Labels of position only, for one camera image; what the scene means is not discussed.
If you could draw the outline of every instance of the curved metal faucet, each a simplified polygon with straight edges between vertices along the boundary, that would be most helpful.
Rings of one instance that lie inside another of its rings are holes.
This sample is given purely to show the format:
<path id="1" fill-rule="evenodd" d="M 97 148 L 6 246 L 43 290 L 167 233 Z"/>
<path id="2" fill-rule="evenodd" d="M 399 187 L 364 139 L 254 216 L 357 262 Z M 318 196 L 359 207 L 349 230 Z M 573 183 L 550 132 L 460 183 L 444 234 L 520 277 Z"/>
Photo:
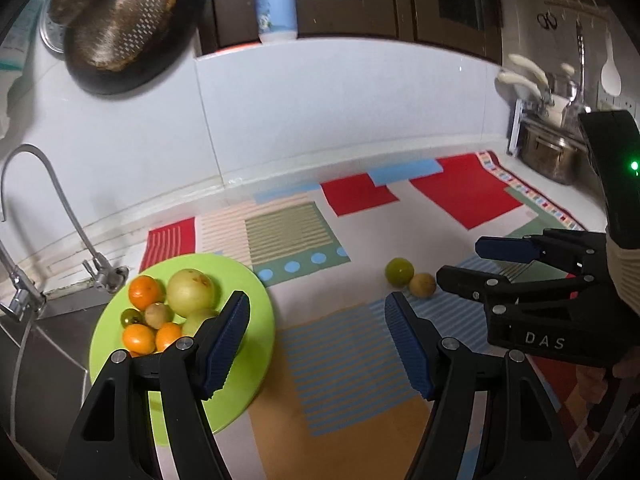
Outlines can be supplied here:
<path id="1" fill-rule="evenodd" d="M 32 144 L 21 144 L 17 148 L 15 148 L 9 155 L 7 156 L 4 166 L 2 167 L 2 173 L 0 174 L 0 222 L 6 221 L 5 208 L 4 208 L 4 176 L 6 174 L 6 168 L 9 166 L 9 163 L 12 159 L 18 154 L 22 152 L 31 153 L 38 158 L 38 160 L 44 165 L 47 173 L 49 173 L 49 178 L 51 179 L 51 183 L 53 184 L 54 189 L 56 190 L 56 194 L 62 202 L 62 207 L 65 209 L 66 215 L 71 220 L 76 232 L 80 236 L 82 243 L 84 243 L 85 247 L 89 250 L 92 256 L 92 261 L 95 266 L 95 270 L 93 270 L 92 266 L 88 261 L 84 260 L 82 264 L 84 268 L 91 274 L 94 279 L 94 285 L 97 288 L 103 288 L 107 292 L 114 294 L 125 283 L 127 279 L 128 270 L 126 267 L 119 267 L 115 269 L 111 266 L 107 258 L 104 257 L 103 254 L 99 253 L 95 250 L 94 245 L 89 241 L 89 238 L 86 236 L 84 229 L 78 222 L 78 218 L 76 218 L 75 213 L 71 209 L 68 200 L 66 199 L 64 191 L 62 191 L 62 187 L 60 186 L 60 181 L 56 176 L 56 172 L 53 170 L 53 166 L 51 162 L 47 158 L 47 156 Z M 14 260 L 9 256 L 8 251 L 5 246 L 2 244 L 0 240 L 0 263 L 2 263 L 6 270 L 9 272 L 9 277 L 14 284 L 16 289 L 16 293 L 14 298 L 11 300 L 8 306 L 4 306 L 0 304 L 0 308 L 4 310 L 9 316 L 12 316 L 14 319 L 21 320 L 24 315 L 25 310 L 29 305 L 38 311 L 40 310 L 46 301 L 44 295 L 38 291 L 34 283 L 29 279 L 26 273 L 14 262 Z"/>

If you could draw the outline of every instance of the beige ribbed sleeve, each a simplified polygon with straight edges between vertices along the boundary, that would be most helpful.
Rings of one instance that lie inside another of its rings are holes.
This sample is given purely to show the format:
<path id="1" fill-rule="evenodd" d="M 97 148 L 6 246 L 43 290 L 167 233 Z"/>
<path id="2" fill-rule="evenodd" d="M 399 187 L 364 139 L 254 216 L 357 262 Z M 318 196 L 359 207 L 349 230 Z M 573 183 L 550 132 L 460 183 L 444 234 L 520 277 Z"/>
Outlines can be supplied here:
<path id="1" fill-rule="evenodd" d="M 621 249 L 607 230 L 607 265 L 618 295 L 640 316 L 640 249 Z"/>

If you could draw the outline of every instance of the blue gripper pad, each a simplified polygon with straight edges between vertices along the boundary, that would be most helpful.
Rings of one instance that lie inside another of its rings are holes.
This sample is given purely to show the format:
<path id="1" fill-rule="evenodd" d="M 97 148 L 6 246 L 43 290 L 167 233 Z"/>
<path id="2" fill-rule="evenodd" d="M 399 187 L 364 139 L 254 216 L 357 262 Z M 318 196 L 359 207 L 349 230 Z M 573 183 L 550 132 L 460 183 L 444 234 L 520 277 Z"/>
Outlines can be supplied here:
<path id="1" fill-rule="evenodd" d="M 408 316 L 415 318 L 416 321 L 418 320 L 402 292 L 389 294 L 385 300 L 386 326 L 391 332 L 391 337 L 394 340 L 411 386 L 425 399 L 429 399 L 434 391 L 429 370 L 429 359 L 411 323 L 407 319 Z"/>
<path id="2" fill-rule="evenodd" d="M 476 254 L 486 260 L 528 264 L 540 257 L 540 249 L 528 238 L 483 236 L 476 242 Z"/>
<path id="3" fill-rule="evenodd" d="M 201 387 L 206 399 L 210 399 L 215 391 L 222 389 L 222 386 L 224 386 L 226 377 L 229 375 L 229 370 L 231 370 L 231 365 L 236 357 L 236 352 L 240 347 L 242 336 L 244 336 L 246 327 L 249 325 L 249 297 L 241 293 L 235 297 L 232 295 L 231 299 L 236 299 L 235 304 L 227 302 L 223 311 L 231 308 L 232 312 L 228 316 L 225 325 L 220 329 L 211 352 L 207 355 L 204 382 Z"/>

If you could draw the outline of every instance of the bottle label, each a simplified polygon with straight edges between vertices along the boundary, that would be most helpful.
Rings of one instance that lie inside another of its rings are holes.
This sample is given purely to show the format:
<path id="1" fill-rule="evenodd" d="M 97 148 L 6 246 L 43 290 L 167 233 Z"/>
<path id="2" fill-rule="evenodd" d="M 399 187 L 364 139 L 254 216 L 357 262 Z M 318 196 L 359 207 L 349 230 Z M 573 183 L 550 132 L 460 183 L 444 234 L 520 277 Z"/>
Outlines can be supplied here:
<path id="1" fill-rule="evenodd" d="M 255 0 L 260 34 L 298 30 L 296 0 Z"/>

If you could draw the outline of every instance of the sink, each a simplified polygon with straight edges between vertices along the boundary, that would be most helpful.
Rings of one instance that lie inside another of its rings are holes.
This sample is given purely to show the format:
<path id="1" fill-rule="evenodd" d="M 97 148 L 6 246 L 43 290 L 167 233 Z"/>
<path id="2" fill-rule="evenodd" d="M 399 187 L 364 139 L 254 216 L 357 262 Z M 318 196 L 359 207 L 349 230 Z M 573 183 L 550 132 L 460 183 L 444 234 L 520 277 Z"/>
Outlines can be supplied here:
<path id="1" fill-rule="evenodd" d="M 89 346 L 111 298 L 82 288 L 23 322 L 0 317 L 0 424 L 54 475 L 91 387 Z"/>

